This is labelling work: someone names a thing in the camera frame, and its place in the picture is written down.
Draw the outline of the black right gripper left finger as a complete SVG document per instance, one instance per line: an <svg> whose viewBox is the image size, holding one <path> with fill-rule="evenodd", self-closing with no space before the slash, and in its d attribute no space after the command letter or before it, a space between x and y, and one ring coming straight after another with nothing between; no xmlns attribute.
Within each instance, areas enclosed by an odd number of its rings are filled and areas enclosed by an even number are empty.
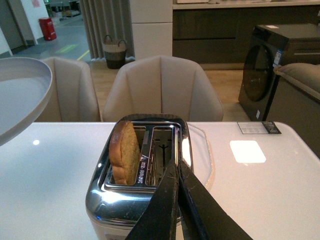
<svg viewBox="0 0 320 240"><path fill-rule="evenodd" d="M176 238L178 207L178 169L171 159L149 204L127 240L174 240Z"/></svg>

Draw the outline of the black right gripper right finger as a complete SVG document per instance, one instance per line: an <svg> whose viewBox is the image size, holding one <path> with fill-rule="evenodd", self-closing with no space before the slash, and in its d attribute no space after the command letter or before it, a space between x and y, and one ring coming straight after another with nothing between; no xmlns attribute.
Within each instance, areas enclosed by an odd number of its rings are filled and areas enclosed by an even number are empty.
<svg viewBox="0 0 320 240"><path fill-rule="evenodd" d="M178 204L192 240L250 240L184 161L178 163Z"/></svg>

